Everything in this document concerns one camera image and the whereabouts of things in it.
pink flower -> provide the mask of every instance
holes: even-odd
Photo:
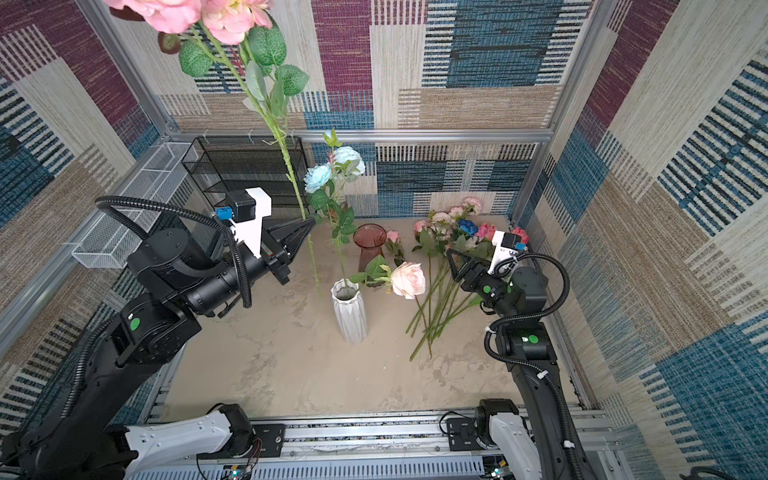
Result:
[[[200,20],[200,0],[104,0],[122,10],[125,7],[138,13],[149,25],[164,33],[184,33]]]
[[[392,290],[408,300],[415,299],[416,295],[426,290],[426,279],[420,263],[403,262],[395,268],[389,279],[392,281]]]
[[[221,43],[237,45],[254,25],[272,28],[269,7],[270,0],[207,0],[203,23]]]
[[[528,240],[530,240],[528,239],[528,235],[526,234],[525,230],[521,229],[520,227],[513,228],[511,233],[514,233],[515,235],[519,235],[521,238],[520,241],[522,243],[528,243]]]
[[[453,219],[446,212],[438,212],[432,217],[435,223],[453,223]]]
[[[462,205],[470,215],[477,215],[482,212],[482,200],[477,197],[466,197]]]
[[[427,220],[419,220],[418,222],[413,224],[413,232],[414,233],[420,233],[422,230],[424,230],[427,226]]]
[[[448,215],[450,215],[453,220],[456,220],[463,217],[464,212],[464,207],[451,207],[451,210],[448,210]]]
[[[496,227],[490,223],[484,223],[478,228],[478,232],[475,233],[475,236],[478,238],[487,238],[489,240],[493,240],[494,233],[496,233]]]

white vase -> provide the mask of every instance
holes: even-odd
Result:
[[[350,290],[354,292],[352,298],[349,298]],[[353,345],[362,342],[362,339],[368,335],[368,321],[366,306],[360,294],[360,285],[348,280],[339,280],[333,284],[331,298],[333,311],[336,312],[336,321],[344,340]]]

blue connector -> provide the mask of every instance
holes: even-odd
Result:
[[[218,207],[216,216],[219,217],[219,220],[232,220],[232,207]]]

white flower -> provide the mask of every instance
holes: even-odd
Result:
[[[389,279],[392,290],[407,300],[413,300],[426,291],[426,279],[420,263],[404,262],[395,268]]]

flower stem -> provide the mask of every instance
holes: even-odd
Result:
[[[296,193],[296,199],[299,201],[299,208],[301,209],[301,219],[306,220],[306,211],[304,210],[304,201],[301,197],[301,193],[299,192],[299,184],[296,182],[296,175],[293,172],[293,165],[290,162],[290,154],[288,153],[288,147],[286,146],[286,135],[285,132],[280,128],[280,126],[277,123],[277,118],[272,114],[272,112],[268,111],[265,112],[264,109],[261,108],[261,105],[259,104],[259,101],[256,99],[256,97],[253,96],[253,94],[248,89],[248,86],[245,83],[245,80],[240,76],[240,73],[237,71],[234,65],[232,65],[232,62],[227,57],[227,53],[224,51],[223,47],[221,46],[221,43],[210,33],[208,28],[200,23],[200,27],[205,32],[205,35],[208,36],[208,39],[210,39],[211,44],[214,46],[216,51],[219,52],[219,55],[221,56],[221,59],[217,59],[217,61],[220,61],[221,63],[224,63],[232,72],[232,75],[234,75],[235,80],[237,80],[237,83],[240,84],[240,87],[243,89],[245,94],[250,98],[251,103],[256,108],[256,110],[261,114],[261,117],[266,122],[267,127],[270,128],[272,131],[272,135],[275,137],[275,140],[277,140],[277,143],[280,145],[280,151],[283,153],[283,161],[285,162],[286,168],[288,169],[288,180],[290,180],[290,183],[293,184],[293,191]],[[195,28],[192,29],[192,31],[195,33],[195,37],[197,37],[197,30]],[[208,47],[203,43],[201,39],[198,40],[200,42],[200,46],[204,47],[203,50],[210,53],[208,50]],[[319,280],[317,277],[317,263],[315,262],[315,251],[312,245],[312,235],[307,235],[306,242],[310,245],[310,256],[312,257],[312,270],[315,274],[315,284],[319,285]]]

